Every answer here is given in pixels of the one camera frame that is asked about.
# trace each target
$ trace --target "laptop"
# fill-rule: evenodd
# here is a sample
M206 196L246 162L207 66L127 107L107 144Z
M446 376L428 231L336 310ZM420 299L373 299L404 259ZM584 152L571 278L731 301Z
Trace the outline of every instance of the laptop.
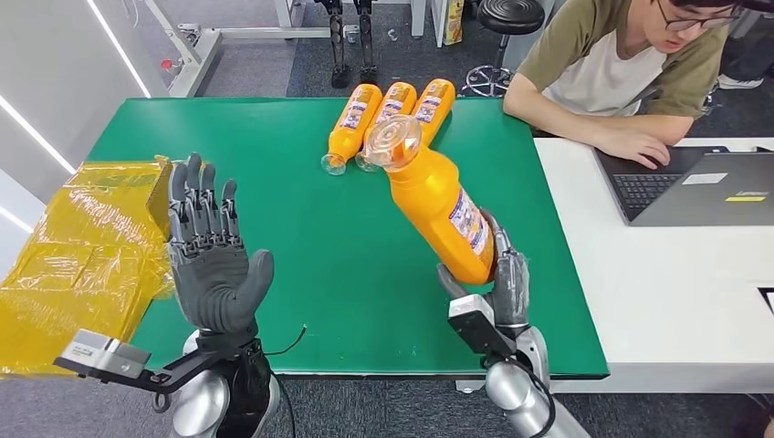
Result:
M774 152L675 147L655 171L595 153L629 225L774 225Z

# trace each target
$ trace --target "robotic finger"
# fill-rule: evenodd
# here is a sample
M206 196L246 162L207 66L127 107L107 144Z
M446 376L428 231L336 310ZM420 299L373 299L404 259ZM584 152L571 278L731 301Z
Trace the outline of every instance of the robotic finger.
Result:
M242 238L239 236L239 224L236 221L235 194L236 181L226 181L223 186L223 205L220 207L220 215L226 242L236 247L242 247Z
M170 177L168 211L170 219L170 248L187 258L195 257L199 250L194 244L194 225L186 208L185 179L188 167L175 164Z
M199 171L202 167L202 157L194 152L188 157L188 173L185 179L185 209L192 219L193 239L196 246L201 250L207 250L212 247L213 242L210 238L210 224L207 220L206 211L202 207L199 188Z
M201 204L204 213L207 216L207 223L210 225L210 238L213 245L223 246L225 240L223 237L223 226L221 225L220 210L215 199L215 167L207 163L202 169L200 175Z
M529 326L527 260L513 247L506 230L500 226L495 216L486 209L482 209L481 214L492 227L495 239L495 285L490 293L495 322L499 329L509 331L508 335L515 339Z

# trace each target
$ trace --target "laptop keyboard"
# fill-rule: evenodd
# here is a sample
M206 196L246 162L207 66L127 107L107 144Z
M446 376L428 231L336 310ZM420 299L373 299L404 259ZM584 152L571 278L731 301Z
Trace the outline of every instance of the laptop keyboard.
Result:
M623 205L639 214L683 175L613 175Z

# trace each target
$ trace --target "robotic thumb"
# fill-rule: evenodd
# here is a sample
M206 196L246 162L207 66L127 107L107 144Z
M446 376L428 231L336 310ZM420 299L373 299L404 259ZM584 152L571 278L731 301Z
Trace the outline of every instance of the robotic thumb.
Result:
M259 249L250 257L250 267L245 281L239 286L236 300L245 308L256 311L266 297L274 280L274 256L266 249Z
M452 276L452 273L449 272L449 268L447 268L446 265L439 263L436 266L436 269L438 270L438 280L441 281L441 286L446 289L449 298L454 300L470 295L465 288L457 282L455 277Z

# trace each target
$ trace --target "orange bottle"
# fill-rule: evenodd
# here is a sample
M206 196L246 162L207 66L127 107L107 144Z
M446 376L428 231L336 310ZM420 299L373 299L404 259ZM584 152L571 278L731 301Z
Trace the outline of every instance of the orange bottle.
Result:
M395 204L452 275L484 284L494 262L489 224L460 186L455 164L424 145L418 120L396 115L373 129L364 158L387 172Z
M368 138L368 134L371 133L377 123L381 123L395 114L408 114L412 112L414 103L416 103L416 89L411 84L405 82L395 82L392 84L384 95L382 104L376 112L376 117L373 118L371 124L365 130L364 138ZM374 172L378 169L377 166L363 160L362 151L355 155L355 162L357 162L358 167L366 172Z
M433 79L424 88L412 111L422 127L424 146L430 146L433 142L454 103L455 85L448 80Z
M328 153L320 160L326 172L341 175L347 170L347 161L360 150L365 130L381 101L382 91L375 85L360 84L352 91L328 136Z

